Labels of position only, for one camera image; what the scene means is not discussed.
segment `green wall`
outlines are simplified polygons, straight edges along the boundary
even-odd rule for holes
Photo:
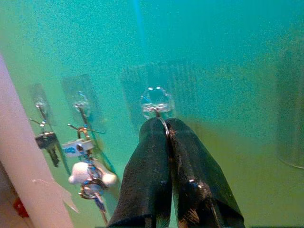
[[[39,116],[29,86],[43,85],[62,143],[76,135],[66,127],[73,117],[61,79],[92,76],[107,120],[104,152],[120,178],[138,142],[122,69],[193,61],[203,73],[196,78],[200,90],[187,96],[199,105],[189,104],[188,115],[177,115],[197,130],[221,165],[246,225],[303,225],[304,171],[276,157],[290,149],[293,133],[304,127],[303,118],[294,118],[304,113],[304,102],[295,111],[297,85],[304,78],[303,12],[300,0],[3,1],[0,53],[34,119]],[[299,151],[304,151],[301,143]],[[75,227],[102,225],[94,203],[79,198],[65,170],[46,160],[80,209],[80,214],[70,210]],[[70,159],[69,166],[75,162]]]

